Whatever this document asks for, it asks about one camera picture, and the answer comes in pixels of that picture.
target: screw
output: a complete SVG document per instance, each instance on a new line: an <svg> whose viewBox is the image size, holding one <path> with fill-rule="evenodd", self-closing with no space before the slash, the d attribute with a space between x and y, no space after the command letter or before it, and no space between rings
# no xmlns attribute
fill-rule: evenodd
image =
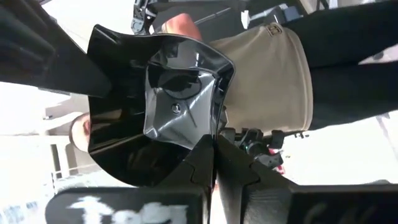
<svg viewBox="0 0 398 224"><path fill-rule="evenodd" d="M180 114L181 113L181 106L178 103L174 103L172 105L172 111L174 114Z"/></svg>

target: person's hand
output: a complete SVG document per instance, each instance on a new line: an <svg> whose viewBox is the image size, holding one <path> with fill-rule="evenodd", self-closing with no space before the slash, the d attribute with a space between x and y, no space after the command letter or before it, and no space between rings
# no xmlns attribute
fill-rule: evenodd
<svg viewBox="0 0 398 224"><path fill-rule="evenodd" d="M179 14L166 21L162 25L162 32L166 34L185 35L196 40L201 40L198 27L186 13Z"/></svg>

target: glossy black plastic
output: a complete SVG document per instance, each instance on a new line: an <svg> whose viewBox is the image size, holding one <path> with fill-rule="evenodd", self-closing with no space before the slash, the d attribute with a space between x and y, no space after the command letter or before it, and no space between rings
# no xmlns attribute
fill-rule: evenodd
<svg viewBox="0 0 398 224"><path fill-rule="evenodd" d="M37 1L1 1L0 30L0 81L108 95L106 76Z"/></svg>
<svg viewBox="0 0 398 224"><path fill-rule="evenodd" d="M234 65L199 41L162 37L147 69L144 134L192 149L204 134L216 136Z"/></svg>
<svg viewBox="0 0 398 224"><path fill-rule="evenodd" d="M213 162L213 138L203 136L158 186L68 189L48 203L46 221L83 223L83 214L101 212L102 223L208 223L215 182Z"/></svg>
<svg viewBox="0 0 398 224"><path fill-rule="evenodd" d="M192 43L189 45L192 49L182 46L187 42ZM91 135L88 152L101 168L125 183L157 185L190 152L185 147L154 141L143 135L147 65L164 65L163 68L179 71L178 66L165 63L173 57L175 61L183 59L184 55L175 54L176 48L188 50L187 54L200 52L199 58L203 59L201 63L181 62L180 68L201 70L203 68L198 66L201 65L215 76L216 86L210 103L213 105L212 118L218 120L234 73L232 63L220 60L220 53L176 35L127 35L99 25L93 29L87 55L108 77L113 90L107 98L89 97ZM155 83L159 84L159 79L155 78Z"/></svg>

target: beige fabric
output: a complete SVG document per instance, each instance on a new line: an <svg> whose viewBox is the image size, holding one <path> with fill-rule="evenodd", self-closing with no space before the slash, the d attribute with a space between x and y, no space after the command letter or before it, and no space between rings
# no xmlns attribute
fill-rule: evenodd
<svg viewBox="0 0 398 224"><path fill-rule="evenodd" d="M229 127L307 130L312 120L312 83L299 37L278 24L255 27L210 44L235 64L228 89Z"/></svg>

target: leg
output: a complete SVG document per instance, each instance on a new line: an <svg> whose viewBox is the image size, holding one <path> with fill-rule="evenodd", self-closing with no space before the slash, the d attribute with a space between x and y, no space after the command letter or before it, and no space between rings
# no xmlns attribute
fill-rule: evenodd
<svg viewBox="0 0 398 224"><path fill-rule="evenodd" d="M398 110L398 62L311 70L311 130Z"/></svg>
<svg viewBox="0 0 398 224"><path fill-rule="evenodd" d="M311 68L358 63L398 43L398 1L317 11L283 24L299 37Z"/></svg>

